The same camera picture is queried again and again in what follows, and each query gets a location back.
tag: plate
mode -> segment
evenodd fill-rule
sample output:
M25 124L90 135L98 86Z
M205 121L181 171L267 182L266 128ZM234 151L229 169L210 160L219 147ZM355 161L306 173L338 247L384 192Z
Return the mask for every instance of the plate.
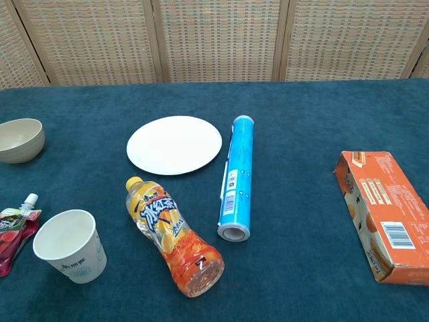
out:
M170 116L143 125L129 138L127 155L138 168L154 174L192 172L219 153L222 137L209 122Z

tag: bottle cap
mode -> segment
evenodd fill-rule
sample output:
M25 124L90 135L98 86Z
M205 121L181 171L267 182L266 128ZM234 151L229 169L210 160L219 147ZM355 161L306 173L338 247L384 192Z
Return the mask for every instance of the bottle cap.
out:
M36 201L38 200L39 196L35 193L30 193L27 197L27 199L24 201L24 203L29 203L31 206L34 207L36 204Z
M129 189L131 189L131 186L135 184L136 182L143 182L143 179L139 176L134 176L130 179L128 179L127 183L125 183L125 188L127 188L127 191L129 192Z

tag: yellow bottle cap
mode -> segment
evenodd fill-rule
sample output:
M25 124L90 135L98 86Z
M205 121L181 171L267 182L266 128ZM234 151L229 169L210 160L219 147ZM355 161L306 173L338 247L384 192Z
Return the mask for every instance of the yellow bottle cap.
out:
M134 177L128 179L127 183L125 183L125 188L127 189L128 192L129 192L129 189L131 188L131 186L133 184L135 184L136 182L143 182L143 179L140 178L139 176L134 176Z

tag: woven room divider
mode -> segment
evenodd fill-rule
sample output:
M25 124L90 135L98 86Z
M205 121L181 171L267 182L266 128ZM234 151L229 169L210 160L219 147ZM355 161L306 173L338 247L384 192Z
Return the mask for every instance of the woven room divider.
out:
M270 81L281 0L153 0L164 78Z
M150 1L14 2L53 85L163 81Z
M0 1L0 90L48 84L10 0Z
M280 79L409 77L428 20L428 0L290 0Z
M0 89L428 73L428 54L421 55L429 38L428 0L4 0L0 5Z

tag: blue label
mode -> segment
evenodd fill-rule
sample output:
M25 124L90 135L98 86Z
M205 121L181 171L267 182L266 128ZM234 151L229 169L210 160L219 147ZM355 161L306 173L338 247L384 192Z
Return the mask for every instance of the blue label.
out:
M250 229L253 121L238 117L225 165L219 224L240 223Z
M140 217L146 218L149 230L155 232L155 224L158 220L162 220L170 224L168 220L160 218L160 214L166 209L176 209L173 199L165 197L152 201L150 204L146 205L142 211L140 211Z

